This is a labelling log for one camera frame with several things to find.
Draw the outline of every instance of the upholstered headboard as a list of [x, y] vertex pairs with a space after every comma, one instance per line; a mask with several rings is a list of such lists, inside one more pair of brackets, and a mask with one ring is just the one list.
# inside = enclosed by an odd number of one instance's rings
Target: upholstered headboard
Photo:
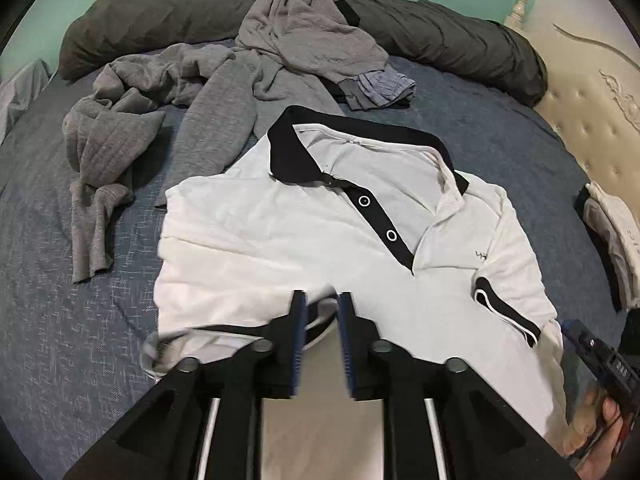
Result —
[[587, 28], [584, 13], [572, 21], [550, 12], [549, 27], [523, 27], [525, 4], [518, 0], [505, 24], [546, 63], [548, 91], [536, 110], [588, 177], [622, 198], [640, 225], [640, 50], [625, 45], [622, 52], [599, 38], [598, 24]]
[[640, 224], [640, 110], [623, 83], [640, 73], [600, 65], [582, 73], [551, 67], [549, 90], [536, 110], [590, 179], [622, 198]]

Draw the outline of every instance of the gray sleeve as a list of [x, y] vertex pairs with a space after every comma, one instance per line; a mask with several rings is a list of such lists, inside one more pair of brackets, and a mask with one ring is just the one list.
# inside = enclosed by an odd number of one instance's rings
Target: gray sleeve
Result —
[[178, 129], [156, 207], [166, 208], [167, 189], [190, 176], [219, 174], [236, 159], [256, 120], [252, 80], [241, 59], [229, 59], [211, 75]]

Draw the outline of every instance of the black placket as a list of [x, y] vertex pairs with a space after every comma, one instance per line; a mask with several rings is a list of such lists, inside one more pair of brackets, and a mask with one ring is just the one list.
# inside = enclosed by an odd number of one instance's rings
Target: black placket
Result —
[[[362, 186], [348, 180], [340, 179], [324, 173], [300, 142], [293, 124], [319, 123], [339, 132], [355, 132], [358, 137], [413, 144], [416, 146], [431, 146], [438, 150], [445, 164], [453, 170], [449, 153], [440, 139], [434, 135], [405, 128], [404, 126], [390, 126], [388, 124], [371, 123], [341, 116], [321, 114], [300, 106], [290, 106], [282, 113], [269, 129], [268, 137], [271, 143], [271, 174], [285, 184], [311, 184], [322, 182], [329, 188], [339, 188], [351, 200], [362, 217], [376, 232], [385, 247], [394, 258], [412, 272], [414, 254], [402, 240], [391, 218], [386, 214], [380, 202], [373, 193]], [[454, 172], [456, 185], [460, 193], [464, 193], [468, 181]]]

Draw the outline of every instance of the gray sweater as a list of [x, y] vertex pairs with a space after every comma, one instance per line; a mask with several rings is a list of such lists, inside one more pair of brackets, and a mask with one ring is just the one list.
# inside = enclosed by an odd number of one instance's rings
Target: gray sweater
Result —
[[159, 105], [190, 106], [156, 200], [164, 207], [165, 190], [221, 173], [249, 134], [263, 136], [287, 106], [341, 115], [316, 76], [337, 83], [383, 69], [388, 57], [331, 0], [256, 0], [236, 45], [176, 44], [118, 58], [65, 117], [68, 161], [79, 173], [71, 185], [74, 282], [112, 263], [104, 231], [114, 208], [133, 198], [127, 168], [162, 125]]

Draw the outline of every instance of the screw head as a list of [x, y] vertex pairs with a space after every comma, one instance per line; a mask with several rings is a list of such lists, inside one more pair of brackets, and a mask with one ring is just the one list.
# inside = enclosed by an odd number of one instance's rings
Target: screw head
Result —
[[452, 357], [451, 359], [447, 359], [446, 365], [447, 365], [447, 370], [455, 374], [464, 372], [469, 368], [469, 366], [459, 357]]
[[273, 343], [268, 339], [258, 339], [252, 343], [252, 348], [256, 352], [268, 352], [273, 348]]
[[373, 342], [371, 345], [371, 349], [377, 354], [387, 354], [391, 352], [391, 343], [389, 341], [385, 341], [384, 339], [378, 339]]
[[193, 372], [200, 366], [200, 361], [195, 357], [185, 357], [176, 366], [181, 372]]

